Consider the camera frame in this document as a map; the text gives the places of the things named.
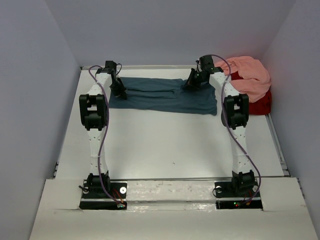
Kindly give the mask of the teal blue t shirt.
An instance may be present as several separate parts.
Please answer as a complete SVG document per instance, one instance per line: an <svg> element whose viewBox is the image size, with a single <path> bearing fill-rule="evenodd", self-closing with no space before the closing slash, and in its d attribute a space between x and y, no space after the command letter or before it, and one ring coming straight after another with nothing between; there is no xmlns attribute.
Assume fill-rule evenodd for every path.
<svg viewBox="0 0 320 240"><path fill-rule="evenodd" d="M110 95L109 108L151 110L169 113L213 115L218 113L215 88L202 83L199 89L185 88L186 80L123 77L127 99Z"/></svg>

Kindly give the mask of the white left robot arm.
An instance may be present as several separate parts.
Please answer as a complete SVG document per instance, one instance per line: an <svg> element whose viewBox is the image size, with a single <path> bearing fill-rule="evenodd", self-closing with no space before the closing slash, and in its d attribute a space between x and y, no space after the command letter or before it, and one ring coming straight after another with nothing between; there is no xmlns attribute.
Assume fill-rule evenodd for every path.
<svg viewBox="0 0 320 240"><path fill-rule="evenodd" d="M90 170L89 174L94 178L101 176L108 178L109 170L105 160L104 141L109 127L109 107L106 88L110 89L110 95L120 100L127 100L127 88L119 77L120 63L107 60L104 67L92 66L88 72L94 80L94 84L86 94L79 96L80 121L84 126L90 145Z"/></svg>

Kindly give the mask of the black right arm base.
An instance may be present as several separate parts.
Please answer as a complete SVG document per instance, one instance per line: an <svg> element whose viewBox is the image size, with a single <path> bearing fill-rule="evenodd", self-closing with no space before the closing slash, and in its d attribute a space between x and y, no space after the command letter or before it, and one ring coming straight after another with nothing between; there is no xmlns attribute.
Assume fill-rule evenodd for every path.
<svg viewBox="0 0 320 240"><path fill-rule="evenodd" d="M262 209L261 195L254 172L232 173L230 181L214 183L212 195L218 210Z"/></svg>

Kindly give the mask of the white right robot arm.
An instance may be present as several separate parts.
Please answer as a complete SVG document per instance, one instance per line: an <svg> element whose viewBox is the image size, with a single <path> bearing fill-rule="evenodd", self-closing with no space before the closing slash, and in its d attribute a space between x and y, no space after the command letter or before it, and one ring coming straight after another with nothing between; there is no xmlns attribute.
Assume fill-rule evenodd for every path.
<svg viewBox="0 0 320 240"><path fill-rule="evenodd" d="M231 66L227 65L228 75L224 75L221 67L215 66L213 57L207 54L197 61L196 69L192 68L183 88L198 91L204 84L209 84L220 91L221 121L229 133L232 151L232 176L245 175L253 170L248 159L246 126L249 121L249 97L240 93L231 84Z"/></svg>

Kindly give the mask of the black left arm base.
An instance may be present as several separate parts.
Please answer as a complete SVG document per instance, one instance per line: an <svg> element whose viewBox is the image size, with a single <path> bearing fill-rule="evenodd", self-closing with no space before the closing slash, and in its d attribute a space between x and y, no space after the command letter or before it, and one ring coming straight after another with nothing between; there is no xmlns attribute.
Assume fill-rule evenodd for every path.
<svg viewBox="0 0 320 240"><path fill-rule="evenodd" d="M126 210L128 183L126 181L110 180L102 174L101 177L89 174L82 185L79 208L81 210Z"/></svg>

